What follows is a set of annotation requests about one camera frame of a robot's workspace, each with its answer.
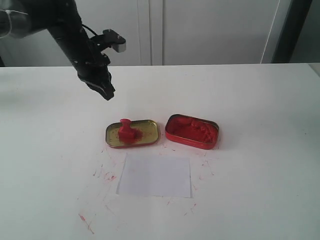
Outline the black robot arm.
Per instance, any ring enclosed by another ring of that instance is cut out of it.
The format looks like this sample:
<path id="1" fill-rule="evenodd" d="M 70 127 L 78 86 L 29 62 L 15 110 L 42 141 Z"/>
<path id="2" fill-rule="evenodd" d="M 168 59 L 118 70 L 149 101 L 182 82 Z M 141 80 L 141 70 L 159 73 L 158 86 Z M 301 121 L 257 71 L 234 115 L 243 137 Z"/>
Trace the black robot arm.
<path id="1" fill-rule="evenodd" d="M 1 38 L 25 38 L 47 30 L 75 68 L 78 78 L 105 100 L 115 89 L 108 70 L 110 60 L 88 37 L 73 0 L 2 0 Z"/>

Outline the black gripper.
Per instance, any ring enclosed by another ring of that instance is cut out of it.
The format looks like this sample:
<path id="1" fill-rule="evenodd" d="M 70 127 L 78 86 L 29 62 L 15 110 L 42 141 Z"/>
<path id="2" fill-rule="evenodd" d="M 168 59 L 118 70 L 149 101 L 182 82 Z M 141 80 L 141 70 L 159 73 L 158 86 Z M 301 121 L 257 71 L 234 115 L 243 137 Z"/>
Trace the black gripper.
<path id="1" fill-rule="evenodd" d="M 106 101 L 115 96 L 116 90 L 111 82 L 112 75 L 108 70 L 110 59 L 106 54 L 71 51 L 71 64 L 75 68 L 78 77 Z"/>

